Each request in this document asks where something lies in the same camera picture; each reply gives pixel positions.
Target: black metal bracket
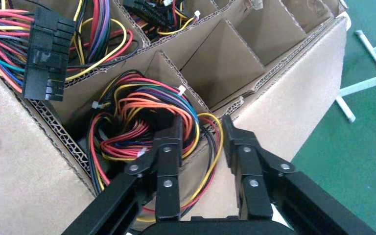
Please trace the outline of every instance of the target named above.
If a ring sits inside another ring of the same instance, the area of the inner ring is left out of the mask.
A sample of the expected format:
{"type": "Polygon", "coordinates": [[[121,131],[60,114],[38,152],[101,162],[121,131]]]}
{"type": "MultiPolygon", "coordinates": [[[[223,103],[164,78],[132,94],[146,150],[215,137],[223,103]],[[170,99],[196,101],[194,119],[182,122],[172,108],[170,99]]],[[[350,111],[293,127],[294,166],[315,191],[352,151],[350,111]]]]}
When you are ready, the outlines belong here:
{"type": "Polygon", "coordinates": [[[262,148],[253,132],[235,128],[229,116],[223,117],[223,130],[227,163],[236,178],[240,219],[270,219],[268,205],[273,203],[298,234],[376,235],[309,177],[296,172],[293,164],[262,148]]]}

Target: black cable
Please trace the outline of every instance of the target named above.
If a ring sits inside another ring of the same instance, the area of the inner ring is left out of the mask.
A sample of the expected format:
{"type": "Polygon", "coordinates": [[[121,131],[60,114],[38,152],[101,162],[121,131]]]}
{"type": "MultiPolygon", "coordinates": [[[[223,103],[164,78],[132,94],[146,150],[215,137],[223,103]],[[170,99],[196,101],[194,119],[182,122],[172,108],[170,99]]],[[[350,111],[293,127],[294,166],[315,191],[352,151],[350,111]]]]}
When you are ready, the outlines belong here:
{"type": "MultiPolygon", "coordinates": [[[[205,137],[207,138],[207,141],[208,141],[208,144],[209,144],[209,148],[210,148],[210,150],[209,150],[210,155],[209,155],[208,165],[207,165],[207,171],[208,171],[210,169],[210,167],[211,167],[213,158],[215,158],[215,155],[217,154],[217,144],[215,143],[215,140],[212,137],[211,133],[204,126],[201,126],[201,131],[204,132],[205,137]]],[[[210,182],[211,182],[211,176],[208,177],[206,183],[204,184],[204,187],[200,190],[199,193],[201,193],[207,187],[207,185],[210,182]]],[[[190,212],[195,205],[196,205],[196,203],[193,204],[192,206],[186,208],[182,212],[181,218],[184,217],[186,214],[188,214],[188,212],[190,212]]]]}
{"type": "MultiPolygon", "coordinates": [[[[140,46],[140,44],[139,44],[138,41],[132,40],[132,42],[137,43],[137,46],[136,46],[136,48],[130,54],[128,54],[126,56],[123,56],[123,57],[118,57],[119,59],[113,60],[113,61],[110,61],[110,62],[107,62],[107,63],[104,63],[104,64],[101,64],[98,67],[107,67],[107,66],[115,65],[117,63],[120,63],[120,62],[125,61],[125,60],[129,59],[130,57],[132,57],[134,54],[136,54],[136,52],[138,52],[139,46],[140,46]]],[[[85,65],[72,65],[72,66],[68,66],[68,68],[69,69],[88,68],[88,67],[90,67],[90,66],[92,66],[94,64],[95,63],[85,64],[85,65]]]]}

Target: cardboard box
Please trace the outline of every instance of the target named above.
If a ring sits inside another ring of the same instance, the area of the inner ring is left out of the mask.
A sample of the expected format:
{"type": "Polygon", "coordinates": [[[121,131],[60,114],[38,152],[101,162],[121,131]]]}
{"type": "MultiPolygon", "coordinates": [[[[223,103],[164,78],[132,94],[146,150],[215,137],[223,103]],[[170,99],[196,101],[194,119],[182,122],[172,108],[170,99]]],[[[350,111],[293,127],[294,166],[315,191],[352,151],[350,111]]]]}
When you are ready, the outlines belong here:
{"type": "MultiPolygon", "coordinates": [[[[339,92],[346,19],[334,16],[345,4],[263,0],[263,8],[256,10],[248,0],[188,2],[202,19],[151,44],[120,2],[113,1],[113,15],[143,48],[126,61],[66,84],[63,102],[25,100],[0,80],[0,234],[59,234],[93,200],[88,159],[76,141],[86,128],[91,103],[129,69],[184,85],[197,112],[231,115],[237,127],[254,131],[267,150],[293,158],[339,92]]],[[[73,8],[64,9],[69,15],[73,8]]],[[[207,157],[202,141],[184,161],[182,201],[204,177],[207,157]]],[[[211,190],[184,219],[238,213],[234,176],[224,158],[211,190]]]]}

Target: white metal frame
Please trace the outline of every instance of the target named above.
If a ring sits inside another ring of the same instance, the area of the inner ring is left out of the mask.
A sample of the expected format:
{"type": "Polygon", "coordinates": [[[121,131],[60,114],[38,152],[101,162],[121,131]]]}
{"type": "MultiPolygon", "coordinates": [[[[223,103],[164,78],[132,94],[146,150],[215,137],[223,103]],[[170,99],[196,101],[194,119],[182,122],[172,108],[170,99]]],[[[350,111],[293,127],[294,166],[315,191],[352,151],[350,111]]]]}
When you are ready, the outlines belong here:
{"type": "MultiPolygon", "coordinates": [[[[355,33],[358,35],[361,42],[364,44],[365,48],[371,54],[371,56],[376,62],[376,47],[373,47],[371,45],[371,43],[368,41],[367,37],[364,35],[364,33],[361,30],[358,30],[355,33]]],[[[348,105],[345,103],[342,97],[362,91],[362,90],[366,90],[368,88],[375,87],[375,86],[376,86],[376,77],[365,80],[363,82],[356,83],[349,87],[342,88],[339,91],[339,96],[336,98],[336,102],[338,103],[339,107],[341,107],[342,111],[344,111],[350,123],[353,123],[355,121],[355,115],[351,111],[351,109],[348,107],[348,105]]]]}

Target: metal screw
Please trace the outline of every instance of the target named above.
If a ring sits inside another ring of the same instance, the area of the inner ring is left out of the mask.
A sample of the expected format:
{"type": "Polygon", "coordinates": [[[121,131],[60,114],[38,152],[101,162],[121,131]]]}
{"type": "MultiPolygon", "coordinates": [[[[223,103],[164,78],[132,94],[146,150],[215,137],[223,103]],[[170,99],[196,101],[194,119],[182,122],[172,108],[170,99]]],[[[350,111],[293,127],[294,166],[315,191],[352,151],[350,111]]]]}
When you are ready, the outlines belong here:
{"type": "Polygon", "coordinates": [[[131,170],[131,171],[135,171],[135,170],[138,170],[139,169],[139,166],[138,165],[131,165],[130,167],[129,167],[129,170],[131,170]]]}
{"type": "Polygon", "coordinates": [[[164,181],[164,186],[165,186],[165,188],[169,188],[169,187],[171,187],[171,186],[172,186],[172,181],[170,181],[170,180],[165,180],[165,181],[164,181]]]}
{"type": "Polygon", "coordinates": [[[283,170],[289,170],[290,169],[290,166],[288,164],[281,164],[280,167],[283,169],[283,170]]]}
{"type": "Polygon", "coordinates": [[[259,186],[259,183],[257,182],[257,180],[251,180],[251,181],[250,181],[250,185],[251,185],[252,187],[257,187],[257,186],[259,186]]]}

